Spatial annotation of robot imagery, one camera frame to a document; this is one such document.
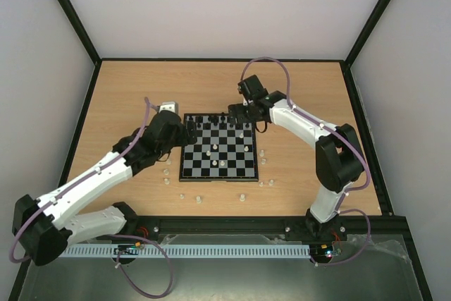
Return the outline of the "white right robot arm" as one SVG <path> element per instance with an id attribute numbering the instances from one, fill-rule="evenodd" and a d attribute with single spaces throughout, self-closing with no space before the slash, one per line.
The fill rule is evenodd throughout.
<path id="1" fill-rule="evenodd" d="M 272 123 L 306 142 L 314 149 L 316 177 L 320 188 L 306 212 L 306 228 L 317 239 L 332 230 L 345 195 L 362 173 L 370 178 L 356 130 L 349 124 L 333 125 L 298 108 L 287 94 L 268 92 L 256 75 L 241 79 L 238 92 L 244 100 L 231 104 L 233 123 Z"/>

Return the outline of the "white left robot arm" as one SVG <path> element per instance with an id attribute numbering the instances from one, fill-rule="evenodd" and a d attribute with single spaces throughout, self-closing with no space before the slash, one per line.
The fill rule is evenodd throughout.
<path id="1" fill-rule="evenodd" d="M 153 166 L 174 147 L 197 140 L 197 124 L 163 110 L 131 135 L 122 137 L 100 161 L 83 174 L 36 199 L 24 195 L 14 206 L 14 243 L 26 260 L 44 266 L 76 243 L 115 235 L 128 227 L 132 209 L 117 203 L 104 210 L 80 214 L 90 202 L 112 187 Z"/>

